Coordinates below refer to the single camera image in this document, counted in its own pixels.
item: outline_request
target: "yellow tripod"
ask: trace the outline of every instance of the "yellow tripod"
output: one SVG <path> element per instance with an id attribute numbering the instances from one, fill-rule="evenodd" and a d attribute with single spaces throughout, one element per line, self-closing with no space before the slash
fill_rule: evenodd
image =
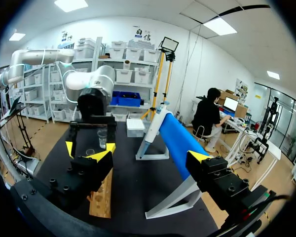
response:
<path id="1" fill-rule="evenodd" d="M 162 66 L 163 66 L 164 54 L 165 54 L 165 52 L 162 51 L 161 52 L 160 67 L 159 67 L 159 71 L 158 71 L 158 78 L 157 78 L 156 87 L 155 87 L 155 90 L 154 90 L 154 93 L 153 93 L 152 107 L 149 110 L 147 110 L 147 112 L 141 117 L 141 119 L 144 119 L 151 112 L 150 121 L 152 121 L 153 116 L 156 113 L 155 105 L 156 105 L 157 93 L 158 93 L 158 88 L 159 88 L 159 83 L 160 83 L 160 77 L 161 77 L 161 71 L 162 71 Z M 165 100 L 167 99 L 167 93 L 168 93 L 168 87 L 169 87 L 169 82 L 170 82 L 170 75 L 171 75 L 171 68 L 172 68 L 173 60 L 174 60 L 173 58 L 170 59 L 170 65 L 169 65 L 169 71 L 168 71 L 168 77 L 167 77 L 165 93 L 163 93 L 163 95 L 164 95 L 163 102 L 165 102 Z"/>

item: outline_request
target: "hair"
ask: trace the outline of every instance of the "hair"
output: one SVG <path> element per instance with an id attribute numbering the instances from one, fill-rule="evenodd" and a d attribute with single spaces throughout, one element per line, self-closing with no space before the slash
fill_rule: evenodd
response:
<path id="1" fill-rule="evenodd" d="M 217 98 L 219 98 L 221 92 L 217 88 L 210 88 L 207 92 L 207 99 L 209 101 L 214 102 Z"/>

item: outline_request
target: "clear plastic cup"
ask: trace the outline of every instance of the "clear plastic cup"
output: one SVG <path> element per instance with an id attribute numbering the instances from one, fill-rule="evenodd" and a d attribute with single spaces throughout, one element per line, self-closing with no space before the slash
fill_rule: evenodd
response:
<path id="1" fill-rule="evenodd" d="M 104 130 L 104 129 L 99 130 L 98 131 L 98 137 L 99 137 L 100 147 L 102 149 L 106 149 L 106 147 L 107 147 L 107 137 L 108 137 L 107 130 Z"/>

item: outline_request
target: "glass wall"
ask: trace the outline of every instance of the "glass wall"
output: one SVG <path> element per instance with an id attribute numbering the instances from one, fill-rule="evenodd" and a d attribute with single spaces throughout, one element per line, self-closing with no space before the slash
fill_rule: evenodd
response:
<path id="1" fill-rule="evenodd" d="M 259 122 L 263 120 L 267 106 L 271 107 L 277 102 L 277 112 L 279 117 L 275 124 L 275 129 L 270 137 L 270 141 L 279 147 L 281 151 L 292 161 L 296 163 L 296 100 L 275 89 L 255 84 L 254 103 L 251 114 L 252 121 Z"/>

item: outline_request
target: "blue fabric roll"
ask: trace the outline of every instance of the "blue fabric roll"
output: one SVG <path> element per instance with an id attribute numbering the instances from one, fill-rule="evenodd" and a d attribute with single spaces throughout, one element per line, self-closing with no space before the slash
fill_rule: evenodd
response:
<path id="1" fill-rule="evenodd" d="M 194 151 L 207 156 L 208 154 L 172 114 L 166 115 L 159 131 L 181 177 L 185 180 L 190 175 L 185 167 L 187 151 Z"/>

